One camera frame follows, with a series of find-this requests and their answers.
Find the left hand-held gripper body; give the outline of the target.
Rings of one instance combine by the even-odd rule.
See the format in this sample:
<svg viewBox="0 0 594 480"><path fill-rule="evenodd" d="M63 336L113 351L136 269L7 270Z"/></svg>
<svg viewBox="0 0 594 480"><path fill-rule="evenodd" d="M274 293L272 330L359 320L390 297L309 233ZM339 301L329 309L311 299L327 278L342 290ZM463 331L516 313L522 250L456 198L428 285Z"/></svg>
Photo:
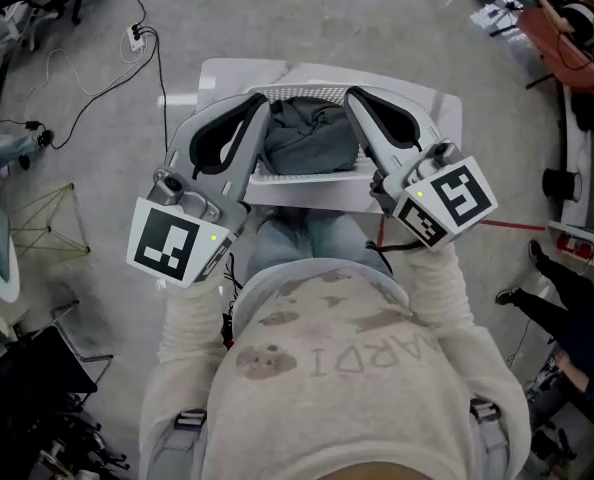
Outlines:
<svg viewBox="0 0 594 480"><path fill-rule="evenodd" d="M136 201L127 263L181 288L205 281L244 229L246 187L244 179L158 168Z"/></svg>

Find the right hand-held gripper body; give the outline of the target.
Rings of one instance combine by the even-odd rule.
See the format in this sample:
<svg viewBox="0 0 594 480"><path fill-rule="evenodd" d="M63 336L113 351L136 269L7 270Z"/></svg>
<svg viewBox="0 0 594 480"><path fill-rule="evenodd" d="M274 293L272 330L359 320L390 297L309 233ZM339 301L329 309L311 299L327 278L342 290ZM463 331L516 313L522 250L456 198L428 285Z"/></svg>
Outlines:
<svg viewBox="0 0 594 480"><path fill-rule="evenodd" d="M498 208L475 158L449 140L431 144L391 174L377 169L370 187L383 214L413 236L382 251L438 250Z"/></svg>

